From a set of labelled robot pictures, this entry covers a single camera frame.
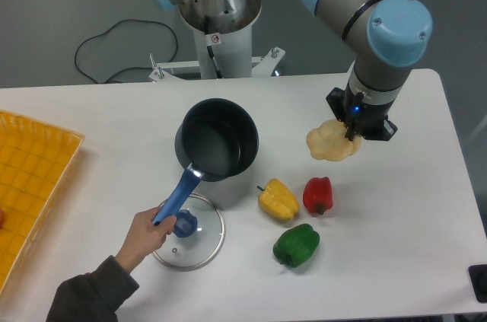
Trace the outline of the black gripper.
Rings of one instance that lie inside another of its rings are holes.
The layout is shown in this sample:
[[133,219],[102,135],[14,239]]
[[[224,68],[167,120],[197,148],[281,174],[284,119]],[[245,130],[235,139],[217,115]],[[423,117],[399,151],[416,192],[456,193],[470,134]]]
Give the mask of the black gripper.
[[353,141],[356,136],[371,141],[389,141],[396,134],[397,126],[388,119],[393,102],[374,105],[365,102],[362,93],[353,94],[334,88],[326,96],[335,118],[346,127],[345,137]]

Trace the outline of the dark sleeved forearm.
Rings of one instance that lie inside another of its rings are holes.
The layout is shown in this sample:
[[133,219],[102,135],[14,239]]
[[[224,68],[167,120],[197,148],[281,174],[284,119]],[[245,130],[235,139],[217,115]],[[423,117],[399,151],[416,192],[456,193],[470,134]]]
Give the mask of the dark sleeved forearm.
[[116,312],[139,284],[109,256],[91,273],[62,282],[56,290],[48,321],[117,321]]

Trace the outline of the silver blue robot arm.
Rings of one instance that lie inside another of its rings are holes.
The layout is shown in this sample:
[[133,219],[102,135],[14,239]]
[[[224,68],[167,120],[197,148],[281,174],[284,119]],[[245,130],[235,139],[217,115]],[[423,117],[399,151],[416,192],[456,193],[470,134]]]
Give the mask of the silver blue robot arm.
[[[250,28],[261,0],[154,0],[178,8],[193,29],[203,78],[244,78],[252,71]],[[348,84],[327,95],[345,137],[387,141],[397,131],[388,113],[423,56],[433,22],[416,0],[301,0],[356,55]]]

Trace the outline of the person's hand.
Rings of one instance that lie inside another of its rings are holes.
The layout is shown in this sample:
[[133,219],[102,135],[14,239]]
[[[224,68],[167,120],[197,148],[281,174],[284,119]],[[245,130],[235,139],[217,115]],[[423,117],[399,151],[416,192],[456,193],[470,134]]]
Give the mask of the person's hand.
[[154,207],[135,214],[132,224],[119,252],[115,256],[117,263],[130,274],[147,255],[161,248],[168,235],[173,232],[176,216],[170,215],[158,225],[152,220],[161,210]]

